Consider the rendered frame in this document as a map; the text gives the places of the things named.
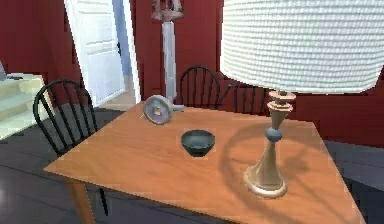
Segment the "dark grey bowl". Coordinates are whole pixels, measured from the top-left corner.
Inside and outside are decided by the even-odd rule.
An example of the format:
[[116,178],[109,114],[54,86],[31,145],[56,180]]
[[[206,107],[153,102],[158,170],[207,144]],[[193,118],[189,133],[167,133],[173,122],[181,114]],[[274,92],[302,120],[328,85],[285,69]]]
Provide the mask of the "dark grey bowl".
[[182,134],[181,144],[192,157],[204,157],[215,145],[215,136],[206,130],[189,130]]

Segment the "pale floor lamp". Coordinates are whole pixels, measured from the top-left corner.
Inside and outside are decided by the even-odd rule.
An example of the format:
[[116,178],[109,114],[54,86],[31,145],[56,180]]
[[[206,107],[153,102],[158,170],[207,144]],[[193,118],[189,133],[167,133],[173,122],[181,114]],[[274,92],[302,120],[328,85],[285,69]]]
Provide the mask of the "pale floor lamp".
[[174,21],[184,17],[180,0],[152,0],[153,19],[162,22],[163,62],[166,98],[173,102],[177,96]]

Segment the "wooden table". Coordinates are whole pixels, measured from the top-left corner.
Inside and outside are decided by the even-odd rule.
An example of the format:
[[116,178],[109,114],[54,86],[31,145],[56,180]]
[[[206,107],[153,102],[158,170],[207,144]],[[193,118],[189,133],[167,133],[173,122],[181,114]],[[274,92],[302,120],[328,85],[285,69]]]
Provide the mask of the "wooden table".
[[[88,183],[240,224],[365,224],[315,126],[286,120],[277,163],[285,196],[262,199],[243,182],[266,146],[267,117],[187,108],[157,126],[135,105],[47,166],[65,177],[83,224],[94,224]],[[189,130],[215,136],[204,157],[181,144]]]

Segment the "white shade table lamp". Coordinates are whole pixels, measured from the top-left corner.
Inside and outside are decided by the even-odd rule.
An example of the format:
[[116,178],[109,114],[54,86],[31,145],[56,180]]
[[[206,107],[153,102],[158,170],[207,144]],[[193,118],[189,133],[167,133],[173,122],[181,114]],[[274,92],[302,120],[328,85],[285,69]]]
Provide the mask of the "white shade table lamp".
[[299,93],[361,93],[384,66],[384,0],[224,0],[220,70],[269,89],[271,126],[243,180],[263,198],[287,192],[277,167],[280,126]]

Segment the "white room door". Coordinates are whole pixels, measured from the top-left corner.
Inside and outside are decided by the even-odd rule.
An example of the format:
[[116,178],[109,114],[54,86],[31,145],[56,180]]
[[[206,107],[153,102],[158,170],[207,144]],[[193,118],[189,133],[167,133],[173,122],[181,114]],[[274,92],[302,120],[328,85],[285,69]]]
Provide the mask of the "white room door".
[[126,91],[112,0],[64,0],[83,83],[94,106]]

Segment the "black spindle chair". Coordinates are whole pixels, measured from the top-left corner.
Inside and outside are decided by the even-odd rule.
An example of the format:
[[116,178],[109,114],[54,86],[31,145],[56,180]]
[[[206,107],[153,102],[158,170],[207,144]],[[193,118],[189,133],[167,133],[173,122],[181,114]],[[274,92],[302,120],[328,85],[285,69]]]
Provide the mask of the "black spindle chair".
[[68,79],[50,82],[37,92],[33,116],[58,157],[99,130],[90,94]]
[[195,108],[217,109],[220,84],[216,74],[202,65],[190,66],[180,77],[180,103]]
[[263,116],[267,111],[268,90],[240,82],[228,83],[218,100],[218,108],[231,107],[234,113]]

